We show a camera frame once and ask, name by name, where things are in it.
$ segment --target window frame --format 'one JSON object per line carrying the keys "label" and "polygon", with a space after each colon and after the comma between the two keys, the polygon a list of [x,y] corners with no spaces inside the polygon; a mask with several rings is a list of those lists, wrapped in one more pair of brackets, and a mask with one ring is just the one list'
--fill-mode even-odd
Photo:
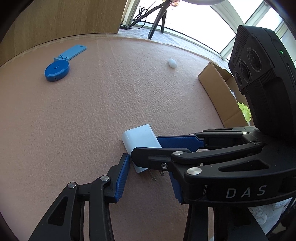
{"label": "window frame", "polygon": [[[123,12],[123,16],[122,16],[122,24],[125,26],[128,26],[131,21],[132,21],[132,17],[134,16],[138,5],[140,3],[140,0],[128,0],[126,3],[126,7],[124,9]],[[242,21],[242,19],[240,18],[239,14],[236,12],[236,10],[234,9],[234,7],[231,5],[231,3],[226,0],[223,1],[217,5],[212,5],[210,6],[216,13],[218,13],[218,15],[229,25],[229,27],[235,32],[235,34],[237,33],[237,28],[239,25],[249,25],[249,26],[256,26],[257,23],[259,23],[259,21],[265,16],[265,14],[268,12],[268,10],[271,8],[265,1],[263,1],[259,7],[255,10],[255,12],[250,16],[250,18],[246,21],[246,23],[244,23]],[[142,26],[144,22],[140,21],[139,23],[137,23],[135,26]],[[146,23],[145,28],[151,28],[152,24]],[[281,21],[281,23],[279,24],[279,26],[276,28],[275,33],[277,34],[277,36],[279,38],[281,38],[285,32],[287,31],[288,27],[287,25],[283,22],[283,20]],[[160,31],[161,27],[157,26],[156,30]],[[227,44],[227,46],[220,52],[216,52],[215,50],[213,50],[212,48],[208,47],[206,44],[198,41],[197,39],[194,39],[190,36],[187,36],[185,34],[182,34],[178,31],[172,30],[170,28],[165,27],[164,29],[165,33],[180,37],[182,39],[185,39],[189,42],[192,42],[208,51],[210,51],[211,53],[217,55],[218,57],[220,57],[222,60],[226,60],[226,57],[231,53],[233,45],[234,45],[234,41],[235,41],[235,37]]]}

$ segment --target blue tape measure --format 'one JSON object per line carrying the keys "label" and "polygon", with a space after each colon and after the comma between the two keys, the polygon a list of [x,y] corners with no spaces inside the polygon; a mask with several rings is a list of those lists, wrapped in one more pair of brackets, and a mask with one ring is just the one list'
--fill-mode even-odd
{"label": "blue tape measure", "polygon": [[84,50],[86,50],[86,46],[75,45],[60,54],[59,57],[54,58],[54,62],[51,63],[44,71],[46,79],[50,82],[53,82],[64,78],[70,70],[68,61]]}

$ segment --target cardboard box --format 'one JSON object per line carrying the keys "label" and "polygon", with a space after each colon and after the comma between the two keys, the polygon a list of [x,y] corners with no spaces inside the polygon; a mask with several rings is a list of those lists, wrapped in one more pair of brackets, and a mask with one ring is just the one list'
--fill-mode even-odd
{"label": "cardboard box", "polygon": [[232,74],[210,62],[198,78],[212,100],[225,128],[249,125],[237,103],[244,103],[248,107],[249,105],[246,97],[240,93]]}

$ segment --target window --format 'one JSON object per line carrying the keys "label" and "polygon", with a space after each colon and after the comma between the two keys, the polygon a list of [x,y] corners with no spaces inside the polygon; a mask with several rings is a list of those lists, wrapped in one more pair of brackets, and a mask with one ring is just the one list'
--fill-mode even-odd
{"label": "window", "polygon": [[[134,5],[136,5],[137,1],[130,0]],[[162,1],[140,0],[133,19],[139,14],[139,6],[151,10],[153,7],[160,5]],[[158,12],[159,10],[156,10],[148,15],[147,22],[154,23]],[[131,13],[126,12],[125,16],[128,16],[128,18],[125,18],[126,23],[129,22],[131,15]],[[135,27],[142,26],[144,21],[145,19],[142,19],[142,22],[137,23]],[[234,45],[236,30],[241,24],[273,30],[282,39],[285,46],[288,46],[286,48],[289,49],[288,52],[291,53],[290,55],[295,55],[295,59],[293,57],[293,60],[296,61],[294,45],[296,42],[293,36],[289,36],[289,32],[287,32],[288,27],[282,21],[281,17],[263,0],[226,0],[214,6],[196,5],[180,1],[176,7],[168,7],[165,31],[167,30],[169,33],[177,31],[187,35],[197,40],[195,44],[211,51],[223,60],[229,60]]]}
{"label": "window", "polygon": [[229,61],[231,57],[231,53],[226,57],[226,59]]}
{"label": "window", "polygon": [[259,23],[257,23],[257,27],[262,27],[262,28],[269,28],[272,31],[275,31],[276,28],[279,26],[281,23],[282,19],[281,17],[277,14],[275,10],[272,8],[268,10],[268,12],[264,15],[264,17],[260,20]]}
{"label": "window", "polygon": [[[153,0],[141,0],[139,6],[148,8],[152,3]],[[160,3],[161,0],[153,4],[152,7]],[[153,23],[157,14],[158,11],[150,14],[147,17],[147,22]],[[218,53],[235,36],[235,32],[210,6],[196,5],[184,1],[180,1],[177,7],[168,8],[165,27],[188,35]]]}
{"label": "window", "polygon": [[281,41],[285,46],[285,48],[287,49],[292,61],[295,62],[296,61],[296,40],[290,30],[287,30],[287,32],[281,38]]}
{"label": "window", "polygon": [[229,0],[231,5],[234,7],[240,18],[244,23],[250,18],[255,12],[259,5],[263,2],[262,0]]}

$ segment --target blue finger pad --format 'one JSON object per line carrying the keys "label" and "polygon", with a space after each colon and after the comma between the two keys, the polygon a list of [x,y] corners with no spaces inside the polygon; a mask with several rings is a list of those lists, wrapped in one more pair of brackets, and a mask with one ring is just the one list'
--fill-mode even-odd
{"label": "blue finger pad", "polygon": [[170,181],[171,181],[172,186],[173,186],[175,197],[176,197],[176,199],[178,199],[179,203],[182,204],[184,202],[184,199],[183,199],[183,195],[182,195],[181,185],[173,177],[173,173],[172,172],[169,172],[169,174],[170,174]]}
{"label": "blue finger pad", "polygon": [[130,169],[130,155],[126,155],[126,158],[124,160],[124,163],[122,165],[121,171],[119,173],[117,182],[116,182],[116,192],[114,199],[116,202],[119,201],[119,199],[122,197],[124,187],[126,185],[126,179],[128,178],[128,171]]}
{"label": "blue finger pad", "polygon": [[157,140],[162,148],[187,148],[191,152],[195,152],[204,146],[203,141],[198,140],[194,135],[157,137]]}

